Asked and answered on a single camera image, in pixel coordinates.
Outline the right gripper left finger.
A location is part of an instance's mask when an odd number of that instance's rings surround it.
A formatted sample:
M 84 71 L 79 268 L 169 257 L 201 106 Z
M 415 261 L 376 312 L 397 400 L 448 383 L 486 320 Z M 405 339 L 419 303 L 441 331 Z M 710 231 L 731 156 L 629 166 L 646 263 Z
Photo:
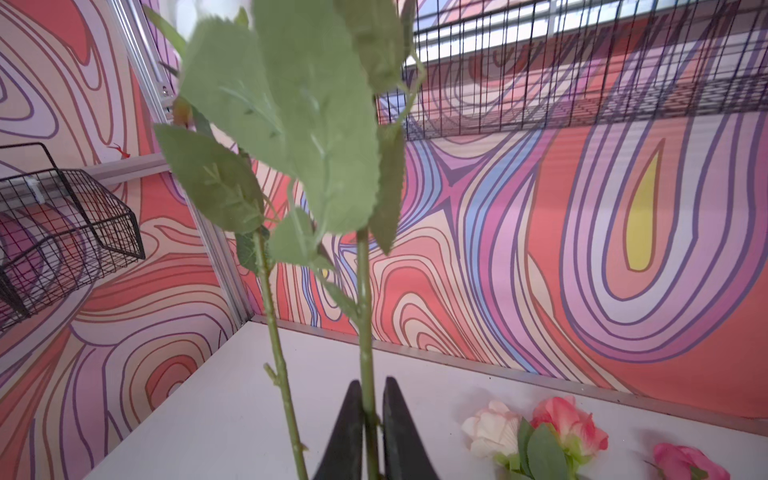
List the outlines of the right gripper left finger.
M 362 388 L 353 380 L 346 391 L 314 480 L 360 480 L 363 460 Z

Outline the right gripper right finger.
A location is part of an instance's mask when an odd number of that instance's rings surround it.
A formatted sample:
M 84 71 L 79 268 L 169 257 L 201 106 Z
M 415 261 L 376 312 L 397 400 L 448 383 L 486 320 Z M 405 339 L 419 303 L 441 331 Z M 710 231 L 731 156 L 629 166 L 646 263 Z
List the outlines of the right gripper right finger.
M 439 479 L 394 377 L 387 377 L 385 381 L 383 440 L 387 479 Z

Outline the small white pink rose spray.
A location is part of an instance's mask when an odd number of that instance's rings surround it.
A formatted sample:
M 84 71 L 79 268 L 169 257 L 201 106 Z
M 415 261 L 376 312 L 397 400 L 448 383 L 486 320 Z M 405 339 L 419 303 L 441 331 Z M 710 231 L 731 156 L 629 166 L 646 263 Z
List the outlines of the small white pink rose spray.
M 492 400 L 461 429 L 470 452 L 493 460 L 506 479 L 576 479 L 609 444 L 593 415 L 570 396 L 541 401 L 530 419 Z

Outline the single white rosebud stem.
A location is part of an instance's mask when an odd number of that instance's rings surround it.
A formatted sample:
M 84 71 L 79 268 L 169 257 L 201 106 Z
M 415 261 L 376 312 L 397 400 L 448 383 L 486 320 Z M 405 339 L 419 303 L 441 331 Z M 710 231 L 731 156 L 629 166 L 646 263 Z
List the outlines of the single white rosebud stem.
M 215 138 L 208 120 L 182 95 L 170 104 L 172 125 L 155 128 L 171 171 L 193 205 L 214 225 L 233 232 L 238 258 L 259 280 L 263 312 L 269 329 L 274 363 L 264 370 L 280 390 L 297 477 L 309 477 L 289 384 L 279 328 L 274 311 L 267 258 L 267 200 L 244 150 L 234 153 Z

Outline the magenta rose stem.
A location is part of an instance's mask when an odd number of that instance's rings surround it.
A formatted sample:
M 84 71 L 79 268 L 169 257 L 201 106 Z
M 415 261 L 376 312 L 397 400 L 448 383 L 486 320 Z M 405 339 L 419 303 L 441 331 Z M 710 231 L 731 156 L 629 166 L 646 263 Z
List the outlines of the magenta rose stem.
M 198 22 L 177 50 L 180 95 L 216 140 L 250 157 L 267 203 L 267 258 L 312 271 L 358 332 L 362 474 L 380 477 L 369 245 L 392 250 L 406 115 L 382 124 L 379 96 L 408 99 L 414 1 L 254 1 Z

